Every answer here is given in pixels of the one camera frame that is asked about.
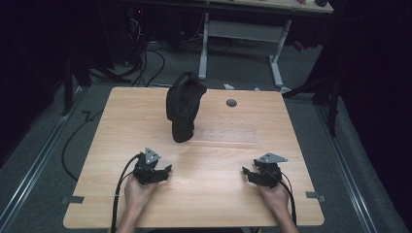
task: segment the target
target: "wrist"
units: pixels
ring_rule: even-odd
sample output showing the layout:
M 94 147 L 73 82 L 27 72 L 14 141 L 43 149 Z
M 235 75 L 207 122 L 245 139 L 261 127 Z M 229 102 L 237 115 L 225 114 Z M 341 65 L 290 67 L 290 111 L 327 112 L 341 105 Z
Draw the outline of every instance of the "wrist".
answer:
M 142 212 L 141 207 L 126 207 L 124 215 L 129 219 L 137 219 Z
M 277 221 L 285 221 L 292 219 L 291 214 L 289 213 L 288 208 L 276 208 L 272 209 L 272 213 L 275 216 Z

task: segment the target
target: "cable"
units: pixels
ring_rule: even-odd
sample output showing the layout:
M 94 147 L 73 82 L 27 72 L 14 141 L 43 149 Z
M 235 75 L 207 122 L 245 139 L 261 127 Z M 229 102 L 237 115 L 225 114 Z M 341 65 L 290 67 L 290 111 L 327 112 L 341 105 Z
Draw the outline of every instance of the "cable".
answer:
M 164 63 L 165 63 L 165 59 L 164 59 L 164 57 L 160 54 L 160 53 L 158 53 L 157 51 L 155 51 L 155 50 L 152 50 L 152 52 L 154 52 L 154 53 L 156 53 L 157 55 L 159 55 L 160 57 L 161 57 L 161 59 L 162 59 L 162 64 L 161 64 L 161 68 L 160 68 L 160 70 L 151 78 L 151 79 L 149 79 L 149 81 L 148 81 L 148 83 L 146 84 L 146 87 L 149 87 L 149 85 L 151 84 L 151 82 L 158 76 L 158 74 L 160 74 L 160 72 L 163 70 L 163 68 L 164 68 Z
M 146 65 L 148 64 L 148 57 L 147 57 L 147 55 L 146 55 L 146 49 L 144 50 L 144 56 L 145 56 L 145 65 L 143 66 L 143 70 L 140 71 L 139 76 L 134 80 L 134 82 L 131 84 L 131 86 L 134 86 L 137 81 L 140 82 L 140 79 L 141 79 L 143 73 L 144 73 L 145 70 L 146 70 Z
M 211 40 L 211 42 L 215 42 L 215 43 L 217 43 L 218 41 L 225 41 L 224 39 L 215 39 L 215 40 Z M 213 49 L 211 49 L 209 46 L 208 46 L 208 50 L 210 50 L 210 51 L 214 51 L 214 52 L 224 52 L 224 51 L 227 51 L 227 50 L 229 50 L 231 47 L 232 47 L 232 45 L 233 45 L 233 42 L 232 42 L 232 40 L 229 40 L 228 41 L 228 45 L 227 45 L 227 47 L 226 48 L 224 48 L 223 50 L 213 50 Z
M 124 177 L 124 173 L 126 172 L 128 166 L 130 165 L 130 163 L 137 158 L 137 154 L 134 155 L 126 164 L 126 166 L 124 167 L 123 171 L 121 172 L 120 178 L 119 178 L 119 182 L 118 182 L 118 186 L 116 187 L 116 191 L 115 191 L 115 199 L 113 200 L 113 214 L 112 214 L 112 233 L 116 232 L 116 219 L 118 218 L 118 202 L 119 202 L 119 194 L 120 194 L 120 186 L 121 183 L 123 182 L 123 180 L 130 175 L 131 173 L 127 174 L 127 176 Z
M 197 36 L 197 34 L 199 34 L 200 28 L 202 27 L 202 22 L 203 22 L 203 18 L 204 18 L 204 17 L 205 17 L 205 14 L 203 13 L 203 14 L 202 14 L 202 18 L 200 19 L 200 22 L 199 22 L 199 26 L 197 27 L 197 30 L 196 30 L 196 32 L 193 34 L 193 36 L 192 36 L 190 39 L 188 39 L 188 40 L 181 41 L 181 43 L 195 41 L 195 40 L 198 40 L 198 39 L 200 39 L 200 38 L 203 37 L 203 36 L 200 36 L 200 37 L 198 37 L 198 38 L 194 38 L 195 36 Z
M 103 113 L 103 110 L 99 111 L 97 114 L 93 115 L 91 118 L 87 119 L 85 122 L 83 122 L 69 137 L 69 139 L 67 140 L 66 144 L 64 145 L 63 151 L 61 152 L 61 164 L 63 165 L 63 169 L 64 171 L 67 173 L 67 175 L 69 175 L 70 178 L 72 178 L 73 180 L 77 181 L 78 178 L 75 177 L 70 171 L 69 169 L 67 169 L 66 166 L 66 162 L 64 161 L 64 156 L 67 150 L 67 146 L 69 145 L 70 141 L 72 141 L 72 139 L 74 138 L 74 136 L 89 122 L 93 121 L 95 117 L 101 115 Z

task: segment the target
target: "wire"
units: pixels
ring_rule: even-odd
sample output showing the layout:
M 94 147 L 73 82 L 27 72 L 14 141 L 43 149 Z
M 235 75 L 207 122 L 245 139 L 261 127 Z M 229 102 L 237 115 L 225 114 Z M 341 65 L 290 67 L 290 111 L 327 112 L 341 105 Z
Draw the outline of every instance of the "wire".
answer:
M 194 38 L 195 36 L 197 36 L 197 35 L 199 34 L 200 28 L 202 27 L 202 22 L 203 22 L 203 18 L 204 18 L 204 17 L 205 17 L 205 14 L 203 13 L 203 14 L 202 14 L 202 18 L 200 19 L 200 22 L 199 22 L 199 26 L 197 27 L 197 30 L 196 30 L 196 32 L 193 34 L 193 36 L 192 36 L 190 39 L 188 39 L 188 40 L 181 41 L 181 43 L 195 41 L 195 40 L 198 40 L 198 39 L 200 39 L 200 38 L 203 37 L 203 36 L 199 36 L 198 38 Z
M 140 79 L 142 78 L 143 73 L 146 71 L 146 66 L 148 64 L 148 57 L 146 55 L 146 49 L 144 50 L 143 54 L 144 54 L 144 57 L 145 57 L 145 65 L 143 66 L 143 70 L 140 71 L 139 76 L 134 80 L 134 82 L 131 84 L 131 86 L 134 86 L 137 81 L 140 82 Z
M 226 41 L 226 40 L 224 40 L 224 39 L 215 39 L 215 40 L 211 40 L 211 42 L 215 42 L 216 44 L 218 44 L 218 46 L 220 46 L 222 43 L 218 43 L 219 41 Z M 210 51 L 214 51 L 214 52 L 224 52 L 224 51 L 229 50 L 229 49 L 232 47 L 232 45 L 233 45 L 232 40 L 229 40 L 229 41 L 228 41 L 228 45 L 227 45 L 227 47 L 226 47 L 226 48 L 224 48 L 223 50 L 213 50 L 213 49 L 211 49 L 211 47 L 209 47 L 209 46 L 208 46 L 208 50 L 210 50 Z
M 85 122 L 83 122 L 83 123 L 70 135 L 69 139 L 67 140 L 66 144 L 64 145 L 63 151 L 61 152 L 61 164 L 63 165 L 63 169 L 64 169 L 64 171 L 67 173 L 67 175 L 69 175 L 69 177 L 72 178 L 72 179 L 75 180 L 75 181 L 78 181 L 79 179 L 78 179 L 76 176 L 74 176 L 74 175 L 69 171 L 69 169 L 67 169 L 66 162 L 65 162 L 65 160 L 64 160 L 67 147 L 68 147 L 70 141 L 72 141 L 72 139 L 75 137 L 75 135 L 76 135 L 87 123 L 93 121 L 95 117 L 101 115 L 102 113 L 103 113 L 103 110 L 99 111 L 97 114 L 93 115 L 91 118 L 89 118 L 89 119 L 87 119 Z
M 161 72 L 161 71 L 163 70 L 163 68 L 164 68 L 164 63 L 165 63 L 165 59 L 164 59 L 163 55 L 161 55 L 160 53 L 158 53 L 158 52 L 155 51 L 155 50 L 152 50 L 152 52 L 156 53 L 157 55 L 159 55 L 159 56 L 161 57 L 162 64 L 161 64 L 160 70 L 159 70 L 151 79 L 149 79 L 148 83 L 146 84 L 146 87 L 149 87 L 149 85 L 151 84 L 151 82 L 158 76 L 158 74 L 160 74 L 160 72 Z

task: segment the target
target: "hand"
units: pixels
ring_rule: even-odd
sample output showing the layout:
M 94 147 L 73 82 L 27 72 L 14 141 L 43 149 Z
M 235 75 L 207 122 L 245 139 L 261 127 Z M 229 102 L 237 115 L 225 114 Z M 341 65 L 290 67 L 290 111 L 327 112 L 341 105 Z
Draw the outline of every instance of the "hand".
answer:
M 141 185 L 133 175 L 129 175 L 124 189 L 126 208 L 129 211 L 143 209 L 151 198 L 156 186 L 157 183 Z
M 135 232 L 137 219 L 151 198 L 156 186 L 157 183 L 141 185 L 133 175 L 129 175 L 124 189 L 126 210 L 121 217 L 118 233 Z
M 275 187 L 269 188 L 268 186 L 257 186 L 263 195 L 266 206 L 272 212 L 288 212 L 289 194 L 286 189 L 278 183 Z
M 266 206 L 275 216 L 281 232 L 298 232 L 296 225 L 293 223 L 292 216 L 289 214 L 288 203 L 290 196 L 288 191 L 280 183 L 273 188 L 260 185 L 257 187 L 263 196 Z

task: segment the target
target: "black cable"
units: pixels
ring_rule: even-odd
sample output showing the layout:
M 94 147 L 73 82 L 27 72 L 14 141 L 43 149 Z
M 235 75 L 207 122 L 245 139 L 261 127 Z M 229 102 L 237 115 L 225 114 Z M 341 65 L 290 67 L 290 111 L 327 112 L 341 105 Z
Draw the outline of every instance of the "black cable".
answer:
M 288 194 L 289 194 L 289 196 L 290 196 L 290 198 L 291 198 L 292 220 L 293 220 L 294 225 L 296 225 L 296 206 L 294 205 L 294 197 L 293 197 L 293 194 L 292 194 L 292 192 L 291 192 L 292 186 L 291 186 L 291 189 L 289 189 L 289 188 L 285 185 L 285 183 L 283 183 L 282 181 L 279 181 L 275 176 L 273 176 L 272 174 L 270 174 L 268 171 L 266 171 L 266 170 L 263 170 L 263 171 L 264 171 L 266 174 L 268 174 L 270 177 L 272 177 L 273 179 L 275 179 L 278 183 L 280 183 L 280 184 L 286 189 L 286 191 L 288 192 Z M 288 178 L 285 174 L 282 173 L 282 175 L 284 175 L 284 176 L 286 177 L 286 179 L 289 181 L 289 178 Z
M 134 82 L 131 84 L 131 86 L 134 86 L 137 81 L 140 82 L 140 79 L 142 78 L 143 73 L 145 73 L 145 71 L 146 71 L 146 66 L 148 64 L 148 57 L 146 55 L 146 49 L 144 50 L 143 55 L 145 57 L 145 65 L 143 66 L 143 70 L 140 71 L 139 76 L 134 80 Z
M 216 44 L 218 44 L 218 46 L 220 46 L 222 43 L 218 43 L 218 41 L 225 41 L 225 40 L 223 40 L 223 39 L 216 39 L 216 40 L 211 40 L 211 42 L 215 42 Z M 224 52 L 224 51 L 227 51 L 227 50 L 229 50 L 231 47 L 232 47 L 232 45 L 233 45 L 233 42 L 232 42 L 232 40 L 229 40 L 228 41 L 228 45 L 227 45 L 227 47 L 226 48 L 224 48 L 224 49 L 222 49 L 222 50 L 213 50 L 213 49 L 211 49 L 211 47 L 210 46 L 208 46 L 208 50 L 210 50 L 210 51 L 214 51 L 214 52 Z
M 67 169 L 66 166 L 66 162 L 64 161 L 64 156 L 67 150 L 67 147 L 70 143 L 70 141 L 72 141 L 72 139 L 75 137 L 75 135 L 89 122 L 93 121 L 95 117 L 101 115 L 103 113 L 103 110 L 99 111 L 97 114 L 93 115 L 91 118 L 88 118 L 85 122 L 83 122 L 69 137 L 69 139 L 67 140 L 66 144 L 64 145 L 63 151 L 61 152 L 61 164 L 63 165 L 63 169 L 64 171 L 67 173 L 67 175 L 69 175 L 69 177 L 71 177 L 73 180 L 77 181 L 78 178 L 75 177 L 70 171 L 69 169 Z
M 118 202 L 119 202 L 119 194 L 120 194 L 120 186 L 121 183 L 124 180 L 124 173 L 126 172 L 128 166 L 130 165 L 130 163 L 137 158 L 137 154 L 134 155 L 126 164 L 126 166 L 124 167 L 123 171 L 121 172 L 120 178 L 119 178 L 119 182 L 118 182 L 118 186 L 116 187 L 116 191 L 115 191 L 115 199 L 113 200 L 113 214 L 112 214 L 112 233 L 116 232 L 116 220 L 118 218 Z
M 149 87 L 149 85 L 151 84 L 151 82 L 158 76 L 158 74 L 160 74 L 160 72 L 161 72 L 161 71 L 163 70 L 163 68 L 164 68 L 164 63 L 165 63 L 165 59 L 164 59 L 163 55 L 161 55 L 160 53 L 158 53 L 158 52 L 155 51 L 155 50 L 151 50 L 151 52 L 154 52 L 154 53 L 156 53 L 157 55 L 159 55 L 159 56 L 161 57 L 162 64 L 161 64 L 160 70 L 159 70 L 151 79 L 149 79 L 148 83 L 146 84 L 146 87 Z

